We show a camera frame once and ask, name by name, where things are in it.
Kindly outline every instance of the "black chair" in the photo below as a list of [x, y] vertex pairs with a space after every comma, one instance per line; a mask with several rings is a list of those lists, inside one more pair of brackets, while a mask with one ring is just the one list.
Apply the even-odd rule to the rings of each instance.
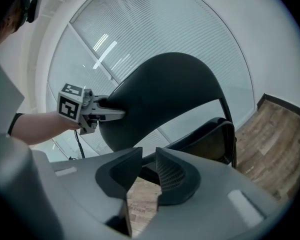
[[[126, 116], [100, 122], [100, 132], [114, 152], [131, 148], [166, 122], [214, 100], [220, 101], [225, 118], [210, 120], [166, 148], [198, 156], [200, 147], [219, 139], [224, 152], [215, 160], [235, 168], [235, 130], [224, 93], [209, 67], [188, 54], [164, 53], [140, 65], [101, 104], [125, 110]], [[143, 158], [139, 176], [159, 184], [154, 161], [155, 154]]]

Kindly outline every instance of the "black wristband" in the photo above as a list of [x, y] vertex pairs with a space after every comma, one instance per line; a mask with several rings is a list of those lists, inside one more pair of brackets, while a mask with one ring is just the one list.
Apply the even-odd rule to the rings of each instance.
[[24, 115], [23, 113], [16, 113], [13, 120], [12, 120], [12, 123], [10, 124], [10, 127], [9, 127], [9, 130], [8, 130], [8, 134], [11, 135], [11, 132], [12, 132], [12, 129], [14, 128], [15, 126], [15, 123], [16, 121], [18, 120], [18, 118], [20, 116]]

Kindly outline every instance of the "wooden floor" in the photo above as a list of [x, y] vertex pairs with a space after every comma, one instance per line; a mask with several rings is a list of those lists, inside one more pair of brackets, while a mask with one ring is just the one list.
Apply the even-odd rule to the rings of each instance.
[[[280, 203], [293, 197], [300, 182], [300, 116], [269, 101], [236, 132], [237, 170]], [[157, 210], [158, 185], [138, 178], [129, 190], [132, 236]]]

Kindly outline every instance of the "curved window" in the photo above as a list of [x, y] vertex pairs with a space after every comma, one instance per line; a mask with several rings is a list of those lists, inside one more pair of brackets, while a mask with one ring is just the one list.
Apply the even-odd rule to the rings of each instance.
[[[166, 52], [195, 56], [210, 67], [235, 127], [251, 116], [254, 96], [244, 56], [225, 23], [202, 0], [89, 0], [59, 41], [48, 89], [54, 99], [66, 82], [109, 95], [140, 64]], [[219, 102], [207, 103], [162, 125], [137, 146], [150, 154], [222, 116]], [[99, 130], [82, 138], [98, 155], [111, 151]]]

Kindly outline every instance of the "window blinds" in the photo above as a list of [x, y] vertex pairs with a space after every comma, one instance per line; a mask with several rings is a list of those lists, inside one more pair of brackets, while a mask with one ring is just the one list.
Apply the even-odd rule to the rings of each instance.
[[[92, 0], [80, 11], [71, 29], [65, 29], [51, 63], [48, 83], [55, 97], [65, 82], [109, 95], [147, 59], [182, 52], [213, 71], [235, 126], [254, 110], [243, 54], [224, 22], [202, 0]], [[149, 154], [223, 115], [218, 101], [210, 102], [162, 125], [137, 146]], [[100, 155], [111, 152], [98, 131], [83, 139]]]

